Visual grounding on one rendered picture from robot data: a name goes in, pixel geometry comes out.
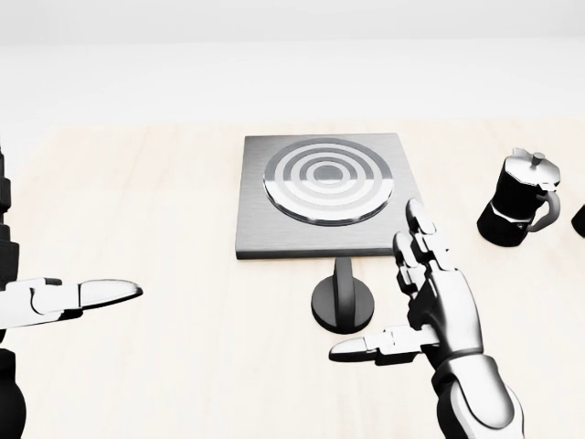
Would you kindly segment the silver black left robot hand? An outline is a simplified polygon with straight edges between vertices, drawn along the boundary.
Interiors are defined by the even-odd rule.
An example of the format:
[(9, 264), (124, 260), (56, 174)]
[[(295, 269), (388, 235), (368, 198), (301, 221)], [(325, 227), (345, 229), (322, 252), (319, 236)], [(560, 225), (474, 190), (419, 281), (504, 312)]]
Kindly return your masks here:
[(5, 175), (0, 145), (0, 344), (8, 330), (82, 316), (90, 309), (116, 305), (144, 293), (134, 282), (120, 279), (64, 284), (58, 278), (17, 278), (20, 246), (12, 241), (5, 214), (12, 206), (12, 182)]

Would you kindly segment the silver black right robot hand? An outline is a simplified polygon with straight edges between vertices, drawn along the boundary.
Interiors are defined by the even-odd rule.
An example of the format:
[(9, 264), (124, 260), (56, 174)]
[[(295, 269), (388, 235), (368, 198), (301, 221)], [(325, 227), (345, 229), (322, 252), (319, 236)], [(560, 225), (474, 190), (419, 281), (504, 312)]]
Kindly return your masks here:
[(378, 366), (427, 356), (433, 367), (484, 349), (480, 319), (469, 284), (450, 260), (431, 216), (413, 198), (405, 208), (407, 233), (393, 238), (399, 289), (409, 297), (408, 323), (334, 345), (335, 362), (373, 361)]

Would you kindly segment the round black stove knob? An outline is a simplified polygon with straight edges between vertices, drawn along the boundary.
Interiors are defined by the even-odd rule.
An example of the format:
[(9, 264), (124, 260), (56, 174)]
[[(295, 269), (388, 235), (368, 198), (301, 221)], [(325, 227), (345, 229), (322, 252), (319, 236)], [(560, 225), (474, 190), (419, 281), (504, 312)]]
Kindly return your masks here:
[(311, 309), (321, 327), (347, 335), (369, 324), (375, 300), (370, 289), (353, 275), (351, 259), (338, 257), (334, 273), (314, 288)]

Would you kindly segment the flat grey ringed stove plate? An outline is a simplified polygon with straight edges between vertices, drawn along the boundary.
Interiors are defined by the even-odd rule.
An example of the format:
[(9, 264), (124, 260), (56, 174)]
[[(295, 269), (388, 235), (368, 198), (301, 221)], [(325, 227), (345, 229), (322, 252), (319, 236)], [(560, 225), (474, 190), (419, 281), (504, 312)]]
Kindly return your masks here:
[(419, 198), (397, 134), (248, 136), (239, 259), (385, 256)]

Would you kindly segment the black silver moka pot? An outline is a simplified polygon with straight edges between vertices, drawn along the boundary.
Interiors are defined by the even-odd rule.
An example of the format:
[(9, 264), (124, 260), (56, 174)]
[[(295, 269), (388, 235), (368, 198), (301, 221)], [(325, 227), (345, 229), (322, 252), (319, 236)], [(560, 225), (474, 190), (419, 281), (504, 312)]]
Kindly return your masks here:
[(495, 245), (520, 245), (528, 233), (558, 219), (559, 183), (559, 168), (544, 154), (515, 148), (505, 158), (495, 194), (476, 222), (478, 231)]

